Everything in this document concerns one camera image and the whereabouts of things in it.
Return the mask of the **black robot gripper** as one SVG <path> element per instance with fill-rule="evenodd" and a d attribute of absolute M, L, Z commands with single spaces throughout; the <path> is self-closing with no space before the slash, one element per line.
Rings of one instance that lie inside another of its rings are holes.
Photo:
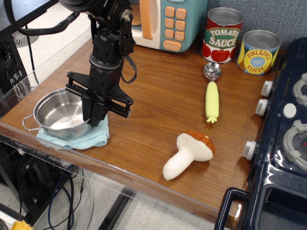
<path fill-rule="evenodd" d="M 133 99 L 120 88 L 124 60 L 113 65 L 91 61 L 88 75 L 68 72 L 66 90 L 82 100 L 83 120 L 91 120 L 96 127 L 109 111 L 122 117 L 129 117 Z"/>

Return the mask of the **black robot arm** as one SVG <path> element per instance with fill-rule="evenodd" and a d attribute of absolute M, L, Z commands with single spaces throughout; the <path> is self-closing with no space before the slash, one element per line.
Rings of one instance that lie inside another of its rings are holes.
<path fill-rule="evenodd" d="M 122 117 L 130 115 L 133 99 L 120 88 L 119 82 L 132 83 L 123 77 L 124 61 L 136 69 L 129 54 L 134 51 L 132 7 L 128 0 L 62 0 L 74 13 L 84 12 L 91 21 L 93 50 L 88 75 L 68 72 L 66 89 L 81 97 L 83 119 L 98 126 L 109 111 Z"/>

